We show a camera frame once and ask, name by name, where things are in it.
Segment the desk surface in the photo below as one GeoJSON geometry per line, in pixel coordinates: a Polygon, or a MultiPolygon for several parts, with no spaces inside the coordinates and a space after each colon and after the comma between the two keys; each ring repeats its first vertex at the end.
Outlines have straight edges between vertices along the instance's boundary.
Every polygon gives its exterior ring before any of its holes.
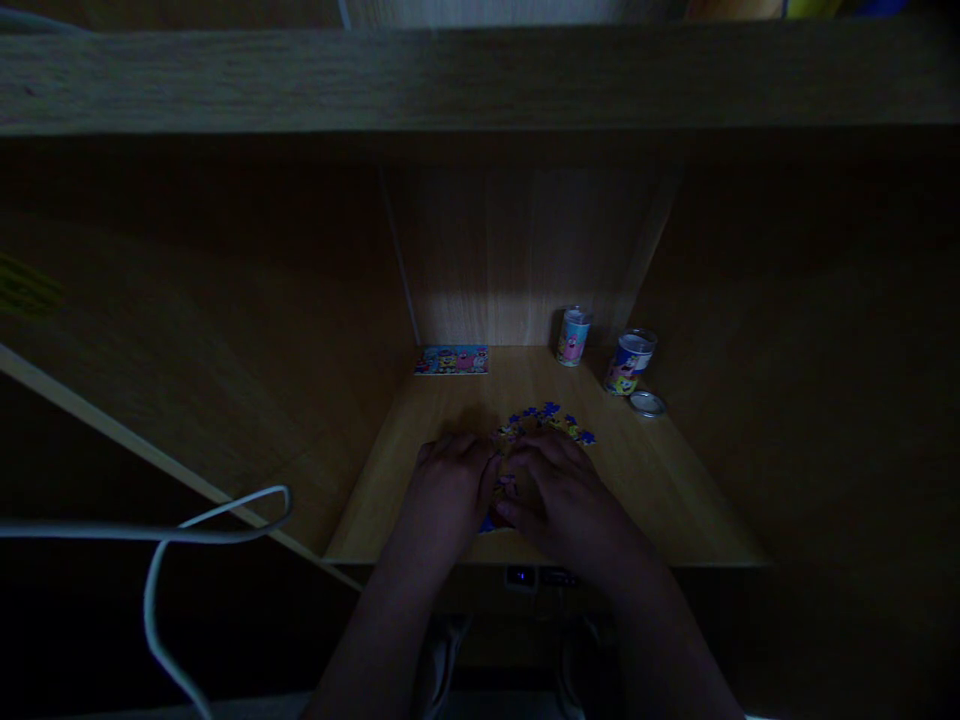
{"type": "MultiPolygon", "coordinates": [[[[600,476],[669,564],[766,564],[669,416],[641,418],[624,398],[603,390],[604,362],[598,350],[588,350],[580,367],[566,368],[548,348],[494,347],[489,375],[411,375],[393,401],[324,559],[377,561],[421,444],[446,431],[489,432],[517,410],[549,400],[596,435],[587,452],[600,476]]],[[[513,530],[478,536],[462,562],[552,564],[513,530]]]]}

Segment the cylindrical container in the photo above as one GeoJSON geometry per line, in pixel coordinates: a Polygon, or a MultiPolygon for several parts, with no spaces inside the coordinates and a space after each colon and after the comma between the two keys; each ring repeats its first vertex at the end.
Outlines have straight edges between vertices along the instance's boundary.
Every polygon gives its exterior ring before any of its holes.
{"type": "Polygon", "coordinates": [[[620,336],[603,386],[614,395],[629,395],[637,388],[637,380],[657,347],[657,336],[649,330],[634,328],[620,336]]]}
{"type": "Polygon", "coordinates": [[[560,342],[557,343],[557,362],[567,367],[580,364],[587,332],[593,322],[593,313],[582,305],[571,305],[563,313],[560,327],[560,342]]]}

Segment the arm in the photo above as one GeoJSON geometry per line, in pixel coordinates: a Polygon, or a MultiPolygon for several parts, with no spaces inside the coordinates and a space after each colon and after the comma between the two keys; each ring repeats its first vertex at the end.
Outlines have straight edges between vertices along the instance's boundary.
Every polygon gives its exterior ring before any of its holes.
{"type": "Polygon", "coordinates": [[[737,718],[737,705],[669,568],[563,433],[527,436],[512,464],[537,483],[546,517],[512,501],[497,511],[545,555],[611,600],[634,717],[737,718]]]}
{"type": "Polygon", "coordinates": [[[433,601],[490,504],[492,453],[473,435],[420,448],[397,524],[303,720],[409,715],[433,601]]]}

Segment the wooden panel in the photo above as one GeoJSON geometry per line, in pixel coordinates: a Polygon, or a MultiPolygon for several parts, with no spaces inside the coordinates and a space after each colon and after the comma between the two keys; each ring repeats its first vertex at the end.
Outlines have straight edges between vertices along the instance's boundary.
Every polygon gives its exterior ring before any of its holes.
{"type": "Polygon", "coordinates": [[[954,126],[876,126],[691,131],[403,132],[284,135],[88,135],[0,137],[0,152],[89,153],[126,158],[379,164],[387,167],[577,167],[636,170],[675,164],[771,162],[856,165],[878,159],[960,159],[954,126]]]}
{"type": "Polygon", "coordinates": [[[679,18],[686,0],[346,0],[354,28],[599,25],[679,18]]]}
{"type": "MultiPolygon", "coordinates": [[[[609,357],[565,368],[541,347],[491,348],[479,377],[410,376],[397,394],[327,551],[343,563],[376,562],[393,529],[424,442],[445,431],[488,433],[519,408],[559,403],[598,439],[588,448],[601,477],[674,565],[765,562],[669,418],[644,422],[600,386],[609,357]]],[[[514,531],[480,536],[463,562],[547,563],[514,531]]]]}
{"type": "Polygon", "coordinates": [[[937,15],[5,37],[0,133],[950,124],[953,40],[937,15]]]}
{"type": "Polygon", "coordinates": [[[376,171],[50,160],[8,158],[2,249],[66,305],[0,339],[213,499],[290,484],[319,553],[414,352],[376,171]]]}
{"type": "Polygon", "coordinates": [[[947,163],[689,170],[634,319],[648,382],[780,566],[769,717],[920,717],[960,602],[960,185],[947,163]]]}
{"type": "Polygon", "coordinates": [[[337,0],[4,0],[3,4],[104,33],[342,27],[337,0]]]}
{"type": "Polygon", "coordinates": [[[596,313],[612,345],[680,171],[397,170],[387,174],[424,344],[552,345],[557,309],[596,313]]]}

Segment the wooden shelf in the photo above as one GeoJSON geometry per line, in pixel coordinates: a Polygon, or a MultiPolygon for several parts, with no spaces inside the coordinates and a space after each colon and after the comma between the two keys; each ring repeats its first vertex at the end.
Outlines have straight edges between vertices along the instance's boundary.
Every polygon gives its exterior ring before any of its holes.
{"type": "MultiPolygon", "coordinates": [[[[587,452],[631,517],[674,566],[766,563],[669,417],[644,420],[599,383],[606,351],[578,368],[544,347],[491,348],[480,377],[414,377],[401,386],[324,559],[374,563],[396,521],[417,449],[445,431],[484,431],[522,407],[559,403],[597,436],[587,452]]],[[[465,563],[549,564],[512,530],[479,536],[465,563]]]]}
{"type": "Polygon", "coordinates": [[[0,135],[935,126],[937,14],[882,21],[0,38],[0,135]]]}

